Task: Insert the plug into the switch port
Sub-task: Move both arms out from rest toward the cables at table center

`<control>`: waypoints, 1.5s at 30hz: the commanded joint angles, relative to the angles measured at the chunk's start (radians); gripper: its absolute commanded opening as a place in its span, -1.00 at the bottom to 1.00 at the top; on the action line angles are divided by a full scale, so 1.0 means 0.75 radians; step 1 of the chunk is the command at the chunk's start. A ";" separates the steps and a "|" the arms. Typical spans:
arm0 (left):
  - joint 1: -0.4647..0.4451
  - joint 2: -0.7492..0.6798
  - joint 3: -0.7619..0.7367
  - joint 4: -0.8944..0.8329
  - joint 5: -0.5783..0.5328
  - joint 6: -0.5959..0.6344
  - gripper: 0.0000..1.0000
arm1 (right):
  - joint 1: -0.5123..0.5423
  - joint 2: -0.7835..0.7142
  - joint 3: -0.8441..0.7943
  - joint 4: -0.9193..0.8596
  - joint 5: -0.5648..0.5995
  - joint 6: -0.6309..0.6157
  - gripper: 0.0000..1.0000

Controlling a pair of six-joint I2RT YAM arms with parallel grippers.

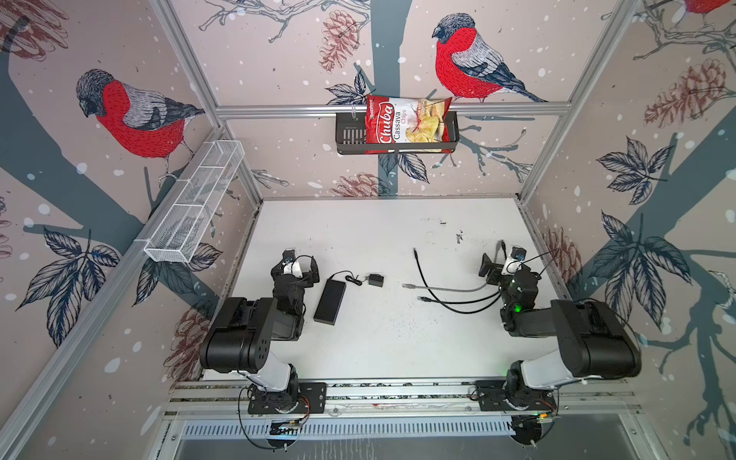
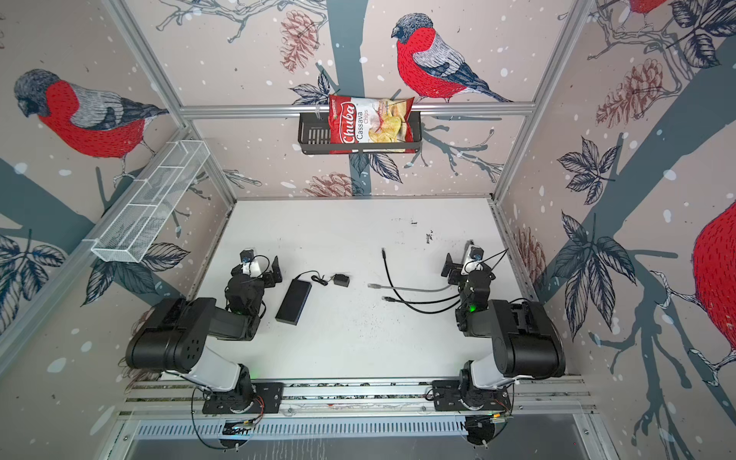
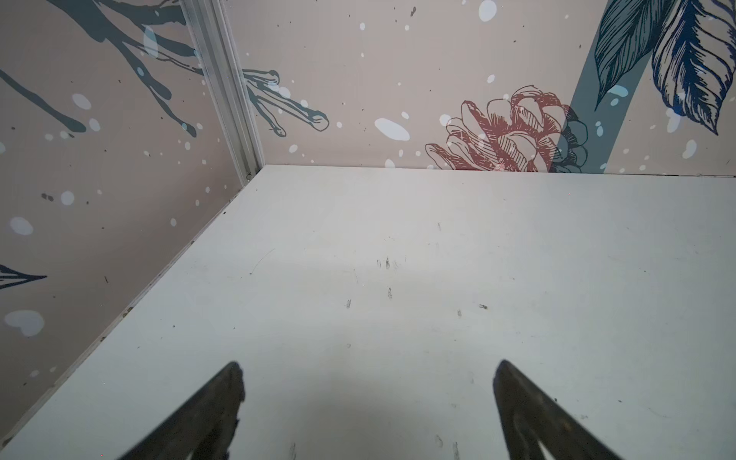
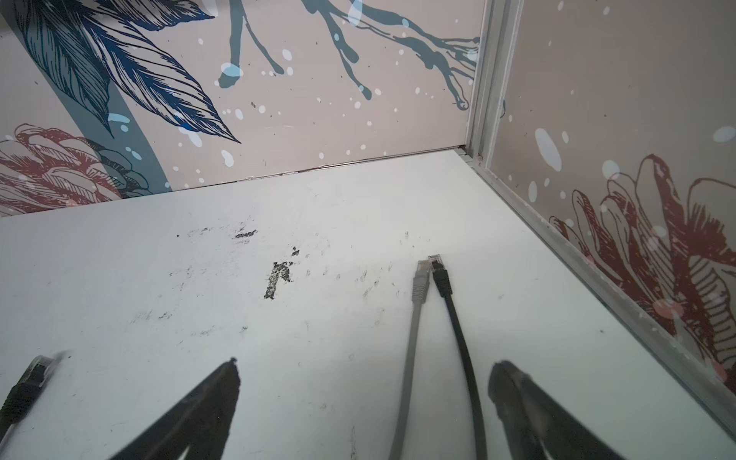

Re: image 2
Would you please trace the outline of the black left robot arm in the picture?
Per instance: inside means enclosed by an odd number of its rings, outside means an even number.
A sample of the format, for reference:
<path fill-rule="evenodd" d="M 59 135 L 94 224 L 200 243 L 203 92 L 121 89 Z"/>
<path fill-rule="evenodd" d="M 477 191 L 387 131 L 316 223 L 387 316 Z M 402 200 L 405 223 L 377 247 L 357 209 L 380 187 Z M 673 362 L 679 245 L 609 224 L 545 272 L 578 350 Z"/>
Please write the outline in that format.
<path fill-rule="evenodd" d="M 240 258 L 224 289 L 223 308 L 213 297 L 160 302 L 128 343 L 126 365 L 252 400 L 255 390 L 246 366 L 219 355 L 206 341 L 251 341 L 268 310 L 266 290 L 281 283 L 283 274 L 277 257 L 247 249 Z"/>

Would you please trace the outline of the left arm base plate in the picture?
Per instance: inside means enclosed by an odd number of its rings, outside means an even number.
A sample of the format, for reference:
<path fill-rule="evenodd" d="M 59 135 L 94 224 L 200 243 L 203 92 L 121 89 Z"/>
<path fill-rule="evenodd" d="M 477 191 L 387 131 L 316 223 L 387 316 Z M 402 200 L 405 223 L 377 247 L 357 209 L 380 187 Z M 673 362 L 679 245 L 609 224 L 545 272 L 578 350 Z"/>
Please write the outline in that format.
<path fill-rule="evenodd" d="M 228 392 L 206 392 L 202 413 L 236 416 L 240 414 L 276 414 L 279 412 L 285 385 L 275 381 L 251 383 Z"/>

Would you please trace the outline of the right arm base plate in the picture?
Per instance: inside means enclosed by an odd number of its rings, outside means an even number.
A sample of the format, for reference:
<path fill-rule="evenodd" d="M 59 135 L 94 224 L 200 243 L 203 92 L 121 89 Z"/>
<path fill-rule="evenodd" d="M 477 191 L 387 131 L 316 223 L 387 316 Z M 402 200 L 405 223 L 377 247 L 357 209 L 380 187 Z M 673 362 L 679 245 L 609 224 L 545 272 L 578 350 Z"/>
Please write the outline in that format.
<path fill-rule="evenodd" d="M 425 393 L 425 399 L 438 412 L 507 412 L 512 408 L 505 390 L 477 389 L 460 379 L 437 379 Z"/>

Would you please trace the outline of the black network switch box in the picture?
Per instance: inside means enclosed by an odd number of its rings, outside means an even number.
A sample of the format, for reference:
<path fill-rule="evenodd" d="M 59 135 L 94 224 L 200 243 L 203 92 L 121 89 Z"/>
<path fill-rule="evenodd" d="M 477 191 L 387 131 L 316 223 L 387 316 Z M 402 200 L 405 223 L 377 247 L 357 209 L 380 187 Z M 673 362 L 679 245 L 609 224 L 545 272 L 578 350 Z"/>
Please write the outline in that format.
<path fill-rule="evenodd" d="M 278 312 L 276 312 L 275 319 L 281 323 L 297 325 L 311 290 L 312 284 L 310 282 L 293 279 Z"/>

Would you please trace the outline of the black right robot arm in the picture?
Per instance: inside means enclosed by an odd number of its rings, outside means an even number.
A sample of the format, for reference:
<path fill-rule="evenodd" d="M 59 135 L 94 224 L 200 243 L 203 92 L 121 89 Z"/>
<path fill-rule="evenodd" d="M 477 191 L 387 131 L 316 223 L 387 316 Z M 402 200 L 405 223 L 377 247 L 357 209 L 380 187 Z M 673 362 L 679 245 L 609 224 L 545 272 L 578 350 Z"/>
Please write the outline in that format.
<path fill-rule="evenodd" d="M 471 402 L 508 388 L 519 380 L 546 380 L 565 375 L 567 364 L 559 334 L 539 302 L 519 298 L 492 299 L 494 270 L 482 261 L 482 250 L 456 263 L 447 256 L 441 275 L 458 287 L 455 309 L 458 330 L 490 341 L 490 352 L 470 360 L 460 371 L 458 391 Z"/>

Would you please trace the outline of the black power adapter with cord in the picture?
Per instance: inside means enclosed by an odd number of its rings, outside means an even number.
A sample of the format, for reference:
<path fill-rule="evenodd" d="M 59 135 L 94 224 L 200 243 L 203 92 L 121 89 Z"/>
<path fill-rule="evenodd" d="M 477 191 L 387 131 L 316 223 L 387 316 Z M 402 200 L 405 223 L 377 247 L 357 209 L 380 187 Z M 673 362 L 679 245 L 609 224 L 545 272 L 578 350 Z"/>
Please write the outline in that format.
<path fill-rule="evenodd" d="M 302 272 L 298 274 L 295 277 L 295 280 L 300 280 L 303 276 L 310 274 L 310 279 L 314 283 L 318 283 L 319 285 L 322 285 L 323 287 L 326 287 L 329 284 L 334 284 L 335 286 L 339 286 L 342 288 L 348 288 L 350 285 L 350 277 L 346 274 L 338 273 L 334 274 L 332 276 L 323 276 L 319 271 L 317 270 L 308 270 L 305 272 Z"/>

